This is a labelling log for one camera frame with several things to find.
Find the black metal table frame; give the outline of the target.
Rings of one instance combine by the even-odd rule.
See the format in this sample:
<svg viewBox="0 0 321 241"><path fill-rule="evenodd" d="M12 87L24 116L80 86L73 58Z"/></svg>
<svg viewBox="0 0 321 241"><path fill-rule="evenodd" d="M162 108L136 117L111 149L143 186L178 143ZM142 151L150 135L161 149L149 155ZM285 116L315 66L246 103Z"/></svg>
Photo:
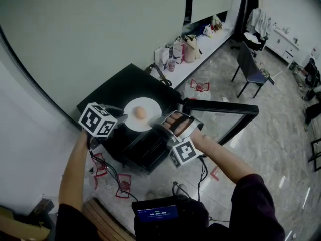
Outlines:
<svg viewBox="0 0 321 241"><path fill-rule="evenodd" d="M317 165L317 160L319 158L321 158L321 150L319 152L316 151L316 145L321 145L321 138L316 139L314 141L311 142L311 157L309 158L308 162L313 162L313 166L314 166L314 171L317 172L319 170L321 170L321 166Z"/></svg>

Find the white round plate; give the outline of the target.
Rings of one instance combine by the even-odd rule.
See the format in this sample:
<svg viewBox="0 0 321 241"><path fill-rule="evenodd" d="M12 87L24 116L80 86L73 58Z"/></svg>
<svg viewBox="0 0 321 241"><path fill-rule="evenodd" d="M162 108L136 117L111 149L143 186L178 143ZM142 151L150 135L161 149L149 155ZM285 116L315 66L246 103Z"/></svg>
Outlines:
<svg viewBox="0 0 321 241"><path fill-rule="evenodd" d="M141 106L147 112L146 119L139 120L134 115L136 107ZM162 110L160 105L151 98L140 97L127 104L124 113L128 115L125 125L136 132L145 132L151 129L150 122L161 117Z"/></svg>

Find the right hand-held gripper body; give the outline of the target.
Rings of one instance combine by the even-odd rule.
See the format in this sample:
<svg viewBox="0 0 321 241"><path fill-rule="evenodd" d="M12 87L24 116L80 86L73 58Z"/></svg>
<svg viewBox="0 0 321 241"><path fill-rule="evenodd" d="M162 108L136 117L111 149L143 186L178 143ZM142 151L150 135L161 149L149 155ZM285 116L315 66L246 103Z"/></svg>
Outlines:
<svg viewBox="0 0 321 241"><path fill-rule="evenodd" d="M168 117L174 112L179 112L179 111L177 110L172 111L156 120L159 120L160 122L163 123L166 117ZM191 115L188 115L188 114L185 114L185 115L190 117L192 122L188 126L188 128L185 129L178 137L176 137L169 130L166 130L165 133L160 132L160 136L165 140L166 146L170 150L169 157L171 158L176 168L179 168L182 165L187 164L188 162L192 161L193 159L195 159L197 156L201 154L201 152L195 148L190 136L194 130L196 129L201 130L204 124Z"/></svg>

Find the black handbag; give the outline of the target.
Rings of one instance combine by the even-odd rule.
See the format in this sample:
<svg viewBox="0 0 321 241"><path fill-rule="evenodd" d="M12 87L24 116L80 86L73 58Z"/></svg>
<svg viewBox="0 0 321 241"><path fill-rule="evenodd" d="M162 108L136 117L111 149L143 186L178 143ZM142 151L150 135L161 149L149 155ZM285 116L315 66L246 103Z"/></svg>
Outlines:
<svg viewBox="0 0 321 241"><path fill-rule="evenodd" d="M153 63L151 65L149 65L148 67L145 68L145 72L149 75L151 75L152 70L155 69L160 77L160 82L162 82L163 84L165 84L168 87L172 86L172 83L166 79L166 77L163 75L162 71L160 70L160 68L156 65L156 63Z"/></svg>

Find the flat cardboard box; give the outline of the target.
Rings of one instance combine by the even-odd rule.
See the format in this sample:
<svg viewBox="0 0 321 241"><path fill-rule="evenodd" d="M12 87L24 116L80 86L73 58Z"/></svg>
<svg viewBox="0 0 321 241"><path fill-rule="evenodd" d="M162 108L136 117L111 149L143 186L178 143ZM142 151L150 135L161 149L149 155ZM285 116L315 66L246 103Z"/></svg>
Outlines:
<svg viewBox="0 0 321 241"><path fill-rule="evenodd" d="M24 241L44 241L50 230L44 226L22 223L14 219L13 213L0 206L0 232Z"/></svg>

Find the white jacket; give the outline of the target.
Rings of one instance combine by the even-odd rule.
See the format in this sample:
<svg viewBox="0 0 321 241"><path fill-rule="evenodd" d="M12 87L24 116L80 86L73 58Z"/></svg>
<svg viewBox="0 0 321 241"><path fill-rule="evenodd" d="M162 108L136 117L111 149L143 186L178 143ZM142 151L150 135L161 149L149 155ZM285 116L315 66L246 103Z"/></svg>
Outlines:
<svg viewBox="0 0 321 241"><path fill-rule="evenodd" d="M263 39L274 29L271 17L261 8L253 9L246 23L246 30L252 34L259 33Z"/></svg>

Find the black mini fridge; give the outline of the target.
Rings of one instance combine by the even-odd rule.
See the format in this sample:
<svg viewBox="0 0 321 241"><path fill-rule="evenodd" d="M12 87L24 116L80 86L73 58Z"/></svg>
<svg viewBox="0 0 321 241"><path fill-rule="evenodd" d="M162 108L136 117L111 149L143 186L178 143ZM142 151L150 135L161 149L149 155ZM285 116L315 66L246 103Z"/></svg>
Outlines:
<svg viewBox="0 0 321 241"><path fill-rule="evenodd" d="M144 97L152 99L160 106L161 115L178 109L187 115L210 112L240 116L229 130L223 132L219 139L221 145L231 140L259 114L255 105L183 99L176 90L133 64L122 69L88 95L77 105L77 109L83 113L89 103L96 102L124 110L134 99ZM115 160L150 174L170 152L164 133L151 127L142 131L134 130L128 124L129 120L126 120L102 145Z"/></svg>

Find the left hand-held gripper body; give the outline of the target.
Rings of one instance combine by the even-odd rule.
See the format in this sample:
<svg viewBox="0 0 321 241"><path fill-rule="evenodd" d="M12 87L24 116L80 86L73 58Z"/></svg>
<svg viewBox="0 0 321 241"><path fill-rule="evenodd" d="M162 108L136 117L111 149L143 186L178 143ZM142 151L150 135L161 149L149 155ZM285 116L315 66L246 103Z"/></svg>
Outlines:
<svg viewBox="0 0 321 241"><path fill-rule="evenodd" d="M79 125L88 133L89 147L93 150L113 137L114 131L122 125L117 124L117 118L122 115L111 114L113 107L115 106L89 103L78 120Z"/></svg>

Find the black curtain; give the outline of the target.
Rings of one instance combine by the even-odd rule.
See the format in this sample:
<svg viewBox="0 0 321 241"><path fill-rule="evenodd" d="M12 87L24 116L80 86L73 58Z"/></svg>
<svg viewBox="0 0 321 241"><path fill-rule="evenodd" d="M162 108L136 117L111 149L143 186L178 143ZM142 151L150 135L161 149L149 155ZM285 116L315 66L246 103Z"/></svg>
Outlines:
<svg viewBox="0 0 321 241"><path fill-rule="evenodd" d="M241 36L246 29L246 23L251 11L259 7L259 0L241 0L237 21L234 29L233 38L240 42Z"/></svg>

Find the woven beige bag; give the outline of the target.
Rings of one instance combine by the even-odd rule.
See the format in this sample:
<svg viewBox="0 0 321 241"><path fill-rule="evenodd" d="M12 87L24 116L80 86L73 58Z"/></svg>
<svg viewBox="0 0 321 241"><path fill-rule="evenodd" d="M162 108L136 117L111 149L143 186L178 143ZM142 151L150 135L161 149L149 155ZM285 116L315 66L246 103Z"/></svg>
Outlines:
<svg viewBox="0 0 321 241"><path fill-rule="evenodd" d="M212 29L215 32L223 29L222 22L217 15L213 15L212 17Z"/></svg>

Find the black office chair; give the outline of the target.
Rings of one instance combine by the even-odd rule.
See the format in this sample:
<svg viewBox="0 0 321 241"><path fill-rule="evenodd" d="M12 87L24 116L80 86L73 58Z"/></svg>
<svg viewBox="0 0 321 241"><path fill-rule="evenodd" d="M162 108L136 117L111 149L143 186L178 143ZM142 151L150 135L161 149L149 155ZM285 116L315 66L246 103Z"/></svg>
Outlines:
<svg viewBox="0 0 321 241"><path fill-rule="evenodd" d="M262 51L267 40L268 40L268 34L264 36L263 38L258 32L250 33L248 31L244 32L243 34L236 34L234 33L232 35L233 41L236 43L241 44L244 42L247 47L252 51L252 55L255 58L257 56L257 51Z"/></svg>

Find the green mesh trash bin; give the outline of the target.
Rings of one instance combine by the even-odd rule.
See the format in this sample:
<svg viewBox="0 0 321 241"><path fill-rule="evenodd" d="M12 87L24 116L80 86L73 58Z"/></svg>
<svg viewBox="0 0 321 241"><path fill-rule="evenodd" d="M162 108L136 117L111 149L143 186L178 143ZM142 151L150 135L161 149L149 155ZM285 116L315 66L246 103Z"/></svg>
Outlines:
<svg viewBox="0 0 321 241"><path fill-rule="evenodd" d="M265 78L267 81L270 81L270 82L272 81L271 76L270 76L270 73L269 73L267 70L261 68L261 69L260 69L260 72L261 72L261 74L264 76L264 78Z"/></svg>

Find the person's right forearm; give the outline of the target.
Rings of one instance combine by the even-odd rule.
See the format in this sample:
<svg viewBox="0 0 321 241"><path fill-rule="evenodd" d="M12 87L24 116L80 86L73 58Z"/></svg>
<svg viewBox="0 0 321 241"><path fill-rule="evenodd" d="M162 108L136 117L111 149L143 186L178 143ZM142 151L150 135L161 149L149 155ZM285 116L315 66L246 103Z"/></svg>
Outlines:
<svg viewBox="0 0 321 241"><path fill-rule="evenodd" d="M190 137L196 149L209 157L234 184L245 176L256 174L240 157L204 135L199 129L194 130Z"/></svg>

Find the black screen device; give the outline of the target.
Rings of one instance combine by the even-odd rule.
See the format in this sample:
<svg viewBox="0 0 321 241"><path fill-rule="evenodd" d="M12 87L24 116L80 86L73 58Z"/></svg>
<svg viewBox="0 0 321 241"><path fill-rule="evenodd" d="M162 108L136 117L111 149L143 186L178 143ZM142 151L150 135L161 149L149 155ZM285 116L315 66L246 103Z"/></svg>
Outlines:
<svg viewBox="0 0 321 241"><path fill-rule="evenodd" d="M177 225L179 219L176 196L133 202L134 230L137 239L162 237Z"/></svg>

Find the brown egg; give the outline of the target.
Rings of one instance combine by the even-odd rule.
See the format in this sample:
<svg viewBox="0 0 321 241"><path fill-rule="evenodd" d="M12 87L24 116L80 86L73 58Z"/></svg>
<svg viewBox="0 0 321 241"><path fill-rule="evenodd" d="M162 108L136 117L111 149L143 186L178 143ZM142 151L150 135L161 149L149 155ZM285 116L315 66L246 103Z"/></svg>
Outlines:
<svg viewBox="0 0 321 241"><path fill-rule="evenodd" d="M147 117L147 112L146 112L146 110L145 110L143 107L138 106L138 107L136 107L135 110L134 110L134 115L135 115L135 117L136 117L137 119L143 120L143 119L146 119L146 117Z"/></svg>

